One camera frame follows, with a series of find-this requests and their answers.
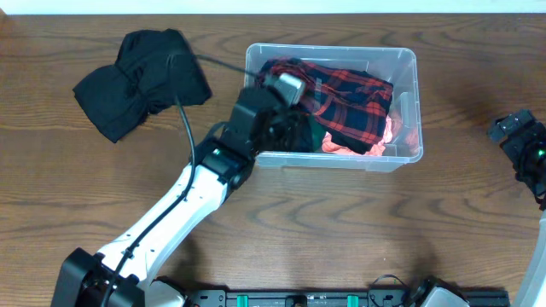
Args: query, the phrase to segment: wooden table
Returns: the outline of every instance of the wooden table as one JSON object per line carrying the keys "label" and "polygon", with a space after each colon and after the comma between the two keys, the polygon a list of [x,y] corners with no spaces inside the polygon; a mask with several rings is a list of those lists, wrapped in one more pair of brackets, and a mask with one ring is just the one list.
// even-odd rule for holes
{"label": "wooden table", "polygon": [[[189,148],[171,108],[112,144],[72,88],[123,36],[180,29],[196,53],[244,66],[256,42],[407,47],[418,59],[425,155],[391,174],[260,169],[161,274],[249,288],[360,288],[435,274],[514,298],[540,211],[489,123],[546,120],[544,15],[0,16],[0,305],[46,305],[64,258],[131,226]],[[202,63],[214,97],[188,107],[196,139],[229,117],[243,77]]]}

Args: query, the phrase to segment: plaid fabric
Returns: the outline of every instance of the plaid fabric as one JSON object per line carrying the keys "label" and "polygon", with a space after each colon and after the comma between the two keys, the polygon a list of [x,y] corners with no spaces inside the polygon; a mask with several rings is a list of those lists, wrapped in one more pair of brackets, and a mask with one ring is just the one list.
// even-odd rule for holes
{"label": "plaid fabric", "polygon": [[349,69],[332,69],[300,59],[267,61],[257,82],[266,73],[288,73],[305,82],[299,107],[317,123],[344,136],[374,145],[383,138],[392,101],[392,84]]}

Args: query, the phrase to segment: black cloth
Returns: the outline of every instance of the black cloth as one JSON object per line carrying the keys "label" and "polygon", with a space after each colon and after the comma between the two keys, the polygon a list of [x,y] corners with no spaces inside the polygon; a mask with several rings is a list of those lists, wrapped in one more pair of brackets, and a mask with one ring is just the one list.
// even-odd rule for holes
{"label": "black cloth", "polygon": [[110,141],[172,106],[174,88],[184,106],[212,96],[205,75],[182,34],[142,30],[125,36],[113,65],[100,67],[73,89],[90,121]]}

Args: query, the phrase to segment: pink cloth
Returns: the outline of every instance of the pink cloth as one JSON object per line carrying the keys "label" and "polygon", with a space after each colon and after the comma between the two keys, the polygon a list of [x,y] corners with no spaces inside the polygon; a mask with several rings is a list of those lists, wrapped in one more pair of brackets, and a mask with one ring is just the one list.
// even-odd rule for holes
{"label": "pink cloth", "polygon": [[[392,141],[392,119],[387,115],[385,131],[383,132],[383,139],[374,146],[372,146],[372,148],[364,155],[382,156],[383,152],[385,151],[384,144],[388,144],[390,141]],[[332,135],[327,132],[326,136],[322,140],[322,150],[325,153],[332,154],[362,155],[360,153],[353,152],[347,147],[332,142]]]}

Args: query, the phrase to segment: clear plastic bin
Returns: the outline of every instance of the clear plastic bin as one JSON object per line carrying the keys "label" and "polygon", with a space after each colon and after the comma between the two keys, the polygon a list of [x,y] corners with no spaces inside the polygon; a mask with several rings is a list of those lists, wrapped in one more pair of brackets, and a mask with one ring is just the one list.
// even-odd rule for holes
{"label": "clear plastic bin", "polygon": [[[391,111],[402,118],[402,129],[386,144],[381,157],[333,153],[264,152],[257,157],[260,166],[335,167],[390,172],[417,162],[423,155],[421,110],[417,83],[417,59],[407,48],[305,46],[254,43],[247,49],[247,70],[259,72],[269,59],[296,57],[331,68],[366,71],[394,84]],[[250,82],[245,77],[245,86]]]}

